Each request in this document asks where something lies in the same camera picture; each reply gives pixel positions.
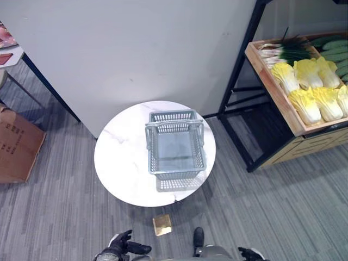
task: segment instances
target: brown cardboard box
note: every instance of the brown cardboard box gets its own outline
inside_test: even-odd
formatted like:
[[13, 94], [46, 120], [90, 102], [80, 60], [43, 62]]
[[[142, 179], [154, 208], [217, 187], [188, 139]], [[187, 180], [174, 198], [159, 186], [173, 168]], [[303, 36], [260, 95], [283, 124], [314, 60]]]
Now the brown cardboard box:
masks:
[[0, 104], [0, 183], [26, 182], [45, 132]]

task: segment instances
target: gold block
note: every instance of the gold block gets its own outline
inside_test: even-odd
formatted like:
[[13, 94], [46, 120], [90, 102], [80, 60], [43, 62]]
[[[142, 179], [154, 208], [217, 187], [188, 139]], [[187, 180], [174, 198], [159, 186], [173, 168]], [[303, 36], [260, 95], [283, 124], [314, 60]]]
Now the gold block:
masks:
[[152, 219], [152, 222], [156, 236], [172, 232], [172, 223], [168, 214], [156, 216]]

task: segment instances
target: black table leg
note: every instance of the black table leg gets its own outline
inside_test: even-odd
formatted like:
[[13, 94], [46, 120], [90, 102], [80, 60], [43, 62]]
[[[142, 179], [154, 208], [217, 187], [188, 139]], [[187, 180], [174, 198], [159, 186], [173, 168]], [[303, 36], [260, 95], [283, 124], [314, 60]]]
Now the black table leg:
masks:
[[46, 86], [46, 88], [52, 93], [52, 95], [59, 101], [59, 103], [78, 121], [81, 120], [76, 116], [76, 114], [70, 109], [70, 107], [65, 103], [65, 101], [60, 97], [60, 95], [55, 91], [52, 85], [48, 82], [45, 76], [39, 71], [35, 64], [30, 60], [26, 53], [22, 57], [23, 61], [28, 65], [28, 67], [33, 71], [33, 73], [39, 78], [39, 80]]

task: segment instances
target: wooden display box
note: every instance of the wooden display box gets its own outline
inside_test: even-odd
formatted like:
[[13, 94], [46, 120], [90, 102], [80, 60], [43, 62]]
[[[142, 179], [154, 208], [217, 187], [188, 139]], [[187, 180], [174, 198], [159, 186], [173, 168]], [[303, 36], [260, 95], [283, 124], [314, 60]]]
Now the wooden display box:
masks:
[[[321, 36], [327, 36], [332, 34], [343, 34], [347, 36], [347, 32], [339, 32], [339, 33], [327, 33], [327, 34], [315, 34], [315, 35], [313, 34], [313, 35], [304, 36], [304, 39], [307, 38], [311, 40]], [[277, 108], [283, 115], [285, 121], [287, 122], [293, 134], [295, 136], [301, 136], [308, 133], [314, 133], [321, 129], [329, 127], [331, 125], [348, 121], [348, 117], [331, 121], [331, 122], [325, 122], [322, 119], [320, 122], [310, 126], [306, 125], [302, 121], [299, 114], [297, 113], [293, 105], [291, 104], [289, 98], [286, 96], [285, 92], [279, 85], [278, 81], [275, 79], [275, 77], [273, 77], [271, 71], [267, 68], [263, 58], [261, 58], [261, 56], [258, 54], [259, 46], [265, 43], [276, 44], [279, 42], [280, 42], [279, 39], [250, 42], [245, 49], [245, 54], [248, 60], [250, 61], [251, 65], [253, 66], [254, 70], [258, 74], [260, 80], [263, 82], [265, 88], [267, 89], [267, 92], [270, 94], [274, 103], [277, 105]], [[315, 47], [310, 46], [309, 49], [312, 51], [313, 57], [315, 58], [320, 57], [320, 54]]]
[[[329, 36], [334, 34], [341, 34], [345, 38], [348, 37], [348, 32], [331, 32], [305, 35], [303, 36], [303, 39], [314, 40], [322, 36]], [[344, 127], [331, 132], [326, 132], [324, 134], [319, 134], [322, 130], [328, 128], [329, 126], [348, 122], [348, 117], [331, 122], [325, 122], [322, 119], [319, 123], [310, 126], [306, 125], [302, 121], [299, 114], [291, 104], [289, 98], [279, 85], [278, 81], [275, 79], [275, 77], [273, 77], [271, 71], [267, 68], [267, 65], [264, 62], [263, 58], [261, 58], [261, 56], [258, 54], [259, 46], [265, 43], [276, 44], [279, 42], [279, 39], [250, 42], [245, 49], [245, 54], [248, 60], [253, 66], [260, 80], [263, 82], [267, 92], [279, 109], [292, 133], [296, 137], [291, 142], [283, 146], [266, 162], [264, 162], [262, 166], [272, 165], [285, 160], [301, 157], [348, 142], [348, 127]], [[312, 51], [313, 57], [320, 57], [320, 53], [315, 47], [309, 46], [309, 49]], [[312, 134], [313, 136], [307, 138], [306, 134]]]

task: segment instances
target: white marble tabletop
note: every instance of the white marble tabletop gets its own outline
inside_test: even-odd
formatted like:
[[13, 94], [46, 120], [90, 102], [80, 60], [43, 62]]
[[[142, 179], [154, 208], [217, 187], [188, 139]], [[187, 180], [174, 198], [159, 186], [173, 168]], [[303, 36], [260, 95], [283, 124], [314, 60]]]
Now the white marble tabletop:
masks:
[[129, 107], [109, 121], [98, 138], [94, 163], [101, 183], [111, 194], [136, 206], [159, 207], [188, 197], [204, 183], [216, 154], [213, 132], [205, 120], [205, 171], [196, 178], [184, 180], [178, 190], [160, 189], [163, 183], [148, 172], [145, 124], [149, 121], [149, 113], [184, 109], [189, 108], [175, 102], [145, 102]]
[[13, 55], [8, 59], [8, 61], [0, 65], [0, 69], [4, 69], [6, 67], [14, 66], [18, 64], [20, 59], [22, 58], [24, 51], [21, 46], [15, 45], [11, 47], [6, 47], [6, 48], [0, 48], [0, 54], [7, 54], [7, 53], [13, 53]]

